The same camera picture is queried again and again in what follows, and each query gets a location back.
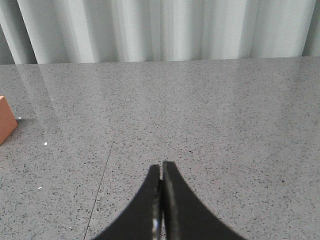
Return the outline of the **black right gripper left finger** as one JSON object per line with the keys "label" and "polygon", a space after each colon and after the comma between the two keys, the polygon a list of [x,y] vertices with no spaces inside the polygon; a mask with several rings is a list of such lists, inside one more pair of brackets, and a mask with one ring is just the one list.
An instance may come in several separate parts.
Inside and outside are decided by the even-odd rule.
{"label": "black right gripper left finger", "polygon": [[160,167],[151,165],[139,191],[96,240],[159,240],[162,231]]}

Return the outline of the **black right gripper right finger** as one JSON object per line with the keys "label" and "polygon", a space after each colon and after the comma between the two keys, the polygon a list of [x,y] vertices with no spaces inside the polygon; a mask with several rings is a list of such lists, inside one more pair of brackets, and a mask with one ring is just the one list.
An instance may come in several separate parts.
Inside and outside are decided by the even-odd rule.
{"label": "black right gripper right finger", "polygon": [[162,166],[163,211],[167,240],[243,240],[193,193],[174,162]]}

